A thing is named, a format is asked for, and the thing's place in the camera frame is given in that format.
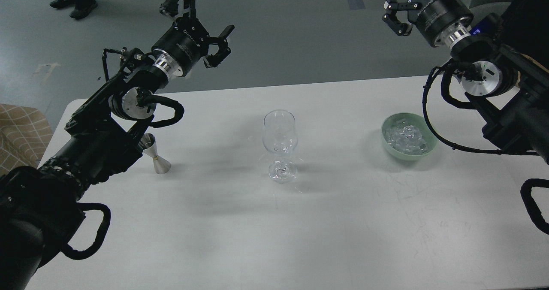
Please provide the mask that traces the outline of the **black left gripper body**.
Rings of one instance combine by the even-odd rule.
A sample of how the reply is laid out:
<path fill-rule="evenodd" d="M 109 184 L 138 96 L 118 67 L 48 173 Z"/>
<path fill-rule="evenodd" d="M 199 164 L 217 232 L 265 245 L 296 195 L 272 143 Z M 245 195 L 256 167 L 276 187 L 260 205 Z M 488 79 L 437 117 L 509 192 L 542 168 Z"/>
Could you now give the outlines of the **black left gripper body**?
<path fill-rule="evenodd" d="M 208 54 L 209 32 L 198 18 L 182 16 L 154 43 L 154 67 L 167 77 L 185 77 Z"/>

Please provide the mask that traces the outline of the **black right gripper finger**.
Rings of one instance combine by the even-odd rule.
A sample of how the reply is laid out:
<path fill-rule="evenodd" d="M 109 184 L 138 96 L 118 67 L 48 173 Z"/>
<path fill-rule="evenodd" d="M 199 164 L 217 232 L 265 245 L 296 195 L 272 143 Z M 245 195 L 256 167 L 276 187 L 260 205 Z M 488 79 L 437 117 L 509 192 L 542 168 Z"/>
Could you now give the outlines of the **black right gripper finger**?
<path fill-rule="evenodd" d="M 397 0 L 385 1 L 386 4 L 384 5 L 384 8 L 386 13 L 383 15 L 383 22 L 386 23 L 388 28 L 397 36 L 409 36 L 412 30 L 412 24 L 400 21 L 397 17 L 397 13 L 399 11 L 418 10 L 419 3 L 412 1 L 399 3 Z"/>

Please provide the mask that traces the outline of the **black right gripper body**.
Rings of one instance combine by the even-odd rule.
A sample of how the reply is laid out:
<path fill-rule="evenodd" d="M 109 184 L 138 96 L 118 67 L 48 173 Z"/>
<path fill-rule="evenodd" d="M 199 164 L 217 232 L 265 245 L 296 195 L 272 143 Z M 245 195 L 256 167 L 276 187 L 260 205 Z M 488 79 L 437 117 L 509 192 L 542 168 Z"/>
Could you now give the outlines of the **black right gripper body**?
<path fill-rule="evenodd" d="M 432 47 L 441 46 L 440 34 L 455 23 L 468 26 L 473 13 L 461 0 L 413 0 L 420 5 L 413 11 L 413 24 Z"/>

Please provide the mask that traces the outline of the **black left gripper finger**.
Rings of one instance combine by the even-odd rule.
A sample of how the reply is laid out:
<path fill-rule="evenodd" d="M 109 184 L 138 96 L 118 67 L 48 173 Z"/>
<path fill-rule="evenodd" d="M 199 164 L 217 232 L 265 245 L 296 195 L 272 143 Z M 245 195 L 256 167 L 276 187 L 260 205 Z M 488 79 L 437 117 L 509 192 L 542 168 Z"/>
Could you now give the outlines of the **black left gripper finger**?
<path fill-rule="evenodd" d="M 180 3 L 183 6 L 183 14 L 187 14 L 190 19 L 196 19 L 196 0 L 165 0 L 159 6 L 159 13 L 176 20 L 180 14 Z"/>
<path fill-rule="evenodd" d="M 219 36 L 208 36 L 205 39 L 207 46 L 217 46 L 218 51 L 214 54 L 204 56 L 204 65 L 206 68 L 215 68 L 222 63 L 223 60 L 231 54 L 231 48 L 228 46 L 228 37 L 234 31 L 234 25 L 228 25 Z"/>

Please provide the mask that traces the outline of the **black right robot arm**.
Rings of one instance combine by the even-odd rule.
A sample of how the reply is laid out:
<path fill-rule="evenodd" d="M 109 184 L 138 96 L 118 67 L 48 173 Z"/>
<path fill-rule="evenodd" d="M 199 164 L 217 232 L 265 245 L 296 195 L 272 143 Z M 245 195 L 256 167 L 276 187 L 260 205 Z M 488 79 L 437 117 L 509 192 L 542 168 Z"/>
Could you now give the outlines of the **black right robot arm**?
<path fill-rule="evenodd" d="M 431 133 L 457 151 L 538 156 L 548 161 L 548 0 L 385 0 L 383 21 L 398 36 L 416 27 L 450 58 L 423 87 Z M 477 111 L 495 150 L 458 145 L 437 133 L 427 112 L 435 79 L 447 104 Z"/>

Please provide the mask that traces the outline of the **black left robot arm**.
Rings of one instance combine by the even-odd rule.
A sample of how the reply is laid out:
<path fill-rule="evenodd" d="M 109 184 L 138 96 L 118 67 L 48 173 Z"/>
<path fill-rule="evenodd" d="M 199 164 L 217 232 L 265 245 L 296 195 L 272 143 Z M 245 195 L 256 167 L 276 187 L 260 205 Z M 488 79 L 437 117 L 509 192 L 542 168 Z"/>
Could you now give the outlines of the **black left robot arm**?
<path fill-rule="evenodd" d="M 217 67 L 231 53 L 235 26 L 211 36 L 196 15 L 196 0 L 165 0 L 159 11 L 171 27 L 152 46 L 118 51 L 118 72 L 74 112 L 69 141 L 41 167 L 20 166 L 1 177 L 1 288 L 23 290 L 38 268 L 58 254 L 83 260 L 96 253 L 111 211 L 80 202 L 90 186 L 127 171 L 143 155 L 149 128 L 179 122 L 184 106 L 157 95 L 173 76 L 199 60 Z"/>

